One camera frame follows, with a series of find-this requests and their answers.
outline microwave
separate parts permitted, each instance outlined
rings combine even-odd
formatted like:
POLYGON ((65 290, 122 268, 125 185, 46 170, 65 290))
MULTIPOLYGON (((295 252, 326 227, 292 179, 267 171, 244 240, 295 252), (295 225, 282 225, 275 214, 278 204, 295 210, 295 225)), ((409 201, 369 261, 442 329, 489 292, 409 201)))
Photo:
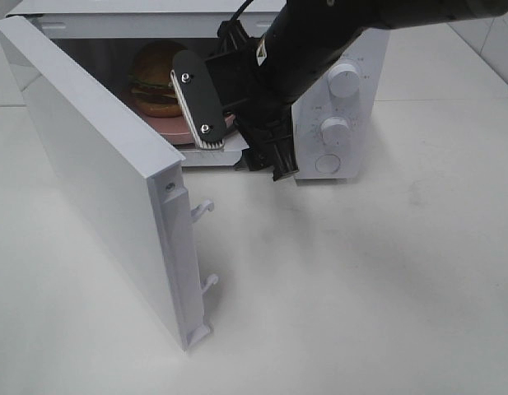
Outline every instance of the microwave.
MULTIPOLYGON (((240 20, 260 37, 284 5, 257 0, 240 20)), ((239 4, 229 0, 24 0, 0 20, 0 43, 61 189, 128 272, 183 349, 210 333, 183 167, 232 167, 247 148, 175 146, 127 101, 140 48, 169 39, 201 57, 239 4)), ((357 175, 389 32, 366 31, 292 107, 296 179, 357 175)))

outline open microwave door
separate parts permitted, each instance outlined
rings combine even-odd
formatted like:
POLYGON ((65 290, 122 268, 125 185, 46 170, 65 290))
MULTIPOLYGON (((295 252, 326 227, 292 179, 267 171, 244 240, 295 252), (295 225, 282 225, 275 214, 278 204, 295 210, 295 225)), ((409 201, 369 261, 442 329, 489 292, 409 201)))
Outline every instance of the open microwave door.
POLYGON ((209 329, 183 156, 24 17, 0 42, 62 189, 188 348, 209 329))

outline cable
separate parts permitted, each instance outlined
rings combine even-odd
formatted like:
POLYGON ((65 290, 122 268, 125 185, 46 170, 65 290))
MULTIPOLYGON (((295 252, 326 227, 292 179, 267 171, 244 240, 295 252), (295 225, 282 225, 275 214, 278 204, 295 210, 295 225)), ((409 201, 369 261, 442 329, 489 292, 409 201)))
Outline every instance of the cable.
POLYGON ((228 33, 230 33, 231 27, 235 21, 239 18, 240 14, 243 13, 243 11, 252 3, 253 0, 246 0, 243 2, 243 4, 239 7, 239 9, 235 12, 234 15, 231 16, 230 20, 228 21, 228 24, 226 25, 225 29, 222 32, 221 37, 219 37, 219 41, 217 42, 217 47, 215 50, 215 53, 219 53, 221 51, 221 47, 224 43, 224 40, 228 36, 228 33))

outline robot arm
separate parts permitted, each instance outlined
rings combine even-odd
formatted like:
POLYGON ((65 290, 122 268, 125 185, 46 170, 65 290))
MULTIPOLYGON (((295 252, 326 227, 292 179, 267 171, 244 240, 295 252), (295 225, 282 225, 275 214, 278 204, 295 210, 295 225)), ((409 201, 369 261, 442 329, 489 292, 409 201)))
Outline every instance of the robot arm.
POLYGON ((220 53, 205 61, 178 53, 172 81, 199 147, 219 149, 223 114, 234 114, 249 145, 236 167, 272 166, 275 181, 298 171, 291 106, 363 31, 506 12, 508 0, 287 0, 261 39, 239 21, 223 22, 220 53))

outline hamburger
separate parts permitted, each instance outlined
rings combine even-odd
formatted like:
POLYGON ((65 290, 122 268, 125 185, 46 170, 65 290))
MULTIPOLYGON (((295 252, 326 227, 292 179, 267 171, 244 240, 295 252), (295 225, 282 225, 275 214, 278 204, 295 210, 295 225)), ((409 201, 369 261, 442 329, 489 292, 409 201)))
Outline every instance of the hamburger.
POLYGON ((183 49, 183 45, 164 39, 146 45, 135 56, 129 72, 131 96, 145 115, 171 118, 182 114, 170 72, 173 57, 183 49))

